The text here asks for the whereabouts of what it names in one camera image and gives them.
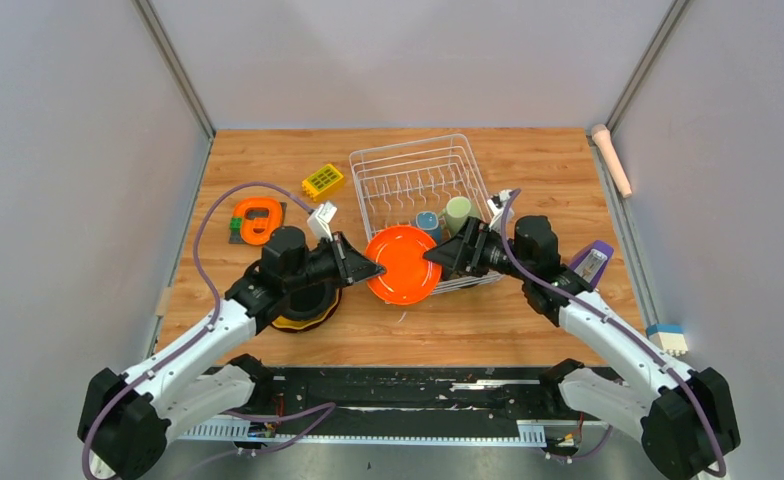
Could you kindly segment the light green mug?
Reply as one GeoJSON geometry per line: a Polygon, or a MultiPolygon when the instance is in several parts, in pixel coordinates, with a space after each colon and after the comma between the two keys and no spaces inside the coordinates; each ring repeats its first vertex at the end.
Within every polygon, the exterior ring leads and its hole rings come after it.
{"type": "Polygon", "coordinates": [[[439,218],[451,237],[455,236],[469,218],[480,218],[474,202],[465,196],[452,197],[440,211],[439,218]]]}

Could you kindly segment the blue dotted mug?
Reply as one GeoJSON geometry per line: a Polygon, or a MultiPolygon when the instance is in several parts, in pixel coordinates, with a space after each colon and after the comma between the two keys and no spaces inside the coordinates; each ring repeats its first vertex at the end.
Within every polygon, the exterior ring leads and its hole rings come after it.
{"type": "Polygon", "coordinates": [[[436,244],[442,241],[442,226],[439,216],[433,211],[418,212],[412,225],[429,235],[436,244]]]}

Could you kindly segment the black plate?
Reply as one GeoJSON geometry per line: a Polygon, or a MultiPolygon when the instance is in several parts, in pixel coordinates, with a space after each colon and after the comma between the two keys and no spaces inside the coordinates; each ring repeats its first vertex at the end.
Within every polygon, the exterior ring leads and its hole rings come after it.
{"type": "Polygon", "coordinates": [[[323,317],[335,305],[338,290],[330,283],[319,283],[296,290],[288,299],[283,316],[293,321],[310,321],[323,317]]]}

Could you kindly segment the orange plate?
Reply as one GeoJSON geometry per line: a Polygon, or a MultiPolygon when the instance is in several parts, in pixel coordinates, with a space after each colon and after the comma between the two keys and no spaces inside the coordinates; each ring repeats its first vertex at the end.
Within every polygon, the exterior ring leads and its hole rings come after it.
{"type": "Polygon", "coordinates": [[[395,225],[379,231],[369,241],[365,254],[385,269],[367,282],[369,290],[387,304],[409,306],[430,296],[438,286],[441,266],[424,258],[437,246],[425,231],[395,225]]]}

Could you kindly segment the yellow dotted plate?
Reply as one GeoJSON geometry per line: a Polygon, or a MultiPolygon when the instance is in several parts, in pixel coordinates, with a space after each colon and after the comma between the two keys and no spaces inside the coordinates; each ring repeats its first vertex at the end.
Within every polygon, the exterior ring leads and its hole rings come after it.
{"type": "Polygon", "coordinates": [[[296,320],[291,319],[286,316],[281,316],[274,320],[271,324],[271,327],[285,333],[295,334],[295,333],[302,333],[311,331],[315,328],[318,328],[323,323],[330,320],[336,313],[340,303],[341,303],[341,292],[336,291],[330,305],[323,310],[319,315],[310,318],[308,320],[296,320]]]}

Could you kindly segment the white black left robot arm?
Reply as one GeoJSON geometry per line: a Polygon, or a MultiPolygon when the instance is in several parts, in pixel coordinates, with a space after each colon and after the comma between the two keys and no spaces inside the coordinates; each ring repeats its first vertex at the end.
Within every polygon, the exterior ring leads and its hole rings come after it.
{"type": "Polygon", "coordinates": [[[96,456],[116,478],[138,479],[194,426],[243,406],[266,411],[275,389],[260,360],[242,354],[212,372],[215,362],[281,317],[295,294],[318,284],[341,289],[384,272],[340,232],[310,249],[301,229],[276,229],[260,259],[199,323],[124,372],[105,368],[91,379],[77,431],[85,475],[96,456]]]}

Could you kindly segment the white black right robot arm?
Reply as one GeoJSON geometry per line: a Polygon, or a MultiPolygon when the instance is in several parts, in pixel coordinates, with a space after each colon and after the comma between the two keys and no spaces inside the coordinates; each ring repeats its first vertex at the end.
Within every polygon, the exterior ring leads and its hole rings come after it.
{"type": "Polygon", "coordinates": [[[514,236],[470,217],[457,234],[424,259],[461,276],[491,271],[516,278],[528,305],[594,350],[621,378],[606,380],[573,359],[542,377],[539,403],[552,417],[588,413],[639,442],[668,479],[691,479],[741,444],[727,380],[697,370],[633,329],[594,287],[563,263],[545,216],[517,220],[514,236]]]}

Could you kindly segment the yellow toy block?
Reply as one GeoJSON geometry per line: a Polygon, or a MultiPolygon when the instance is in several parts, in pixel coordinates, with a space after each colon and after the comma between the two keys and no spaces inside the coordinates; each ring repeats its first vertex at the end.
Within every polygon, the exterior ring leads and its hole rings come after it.
{"type": "Polygon", "coordinates": [[[346,183],[345,175],[327,163],[301,182],[303,193],[314,203],[328,201],[346,183]]]}

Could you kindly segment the white blue toy block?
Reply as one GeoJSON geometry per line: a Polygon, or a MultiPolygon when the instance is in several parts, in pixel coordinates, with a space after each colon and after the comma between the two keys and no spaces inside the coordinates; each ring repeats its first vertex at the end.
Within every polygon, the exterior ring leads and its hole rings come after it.
{"type": "Polygon", "coordinates": [[[662,351],[680,357],[689,351],[686,336],[680,325],[654,324],[646,328],[646,337],[662,351]]]}

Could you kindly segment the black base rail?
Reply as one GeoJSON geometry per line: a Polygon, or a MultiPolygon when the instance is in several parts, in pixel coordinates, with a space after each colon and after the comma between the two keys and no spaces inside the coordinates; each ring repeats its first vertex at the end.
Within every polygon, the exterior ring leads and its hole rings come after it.
{"type": "MultiPolygon", "coordinates": [[[[411,438],[416,441],[463,438],[508,439],[524,420],[590,417],[590,407],[569,405],[561,389],[585,371],[567,359],[552,368],[478,369],[334,368],[270,369],[250,355],[232,360],[241,378],[254,385],[238,410],[261,431],[278,407],[293,435],[306,427],[310,408],[332,403],[336,409],[315,428],[322,437],[411,438]]],[[[154,462],[165,450],[173,413],[158,415],[141,394],[124,392],[125,380],[103,370],[91,381],[78,425],[78,437],[103,458],[142,452],[154,462]]]]}

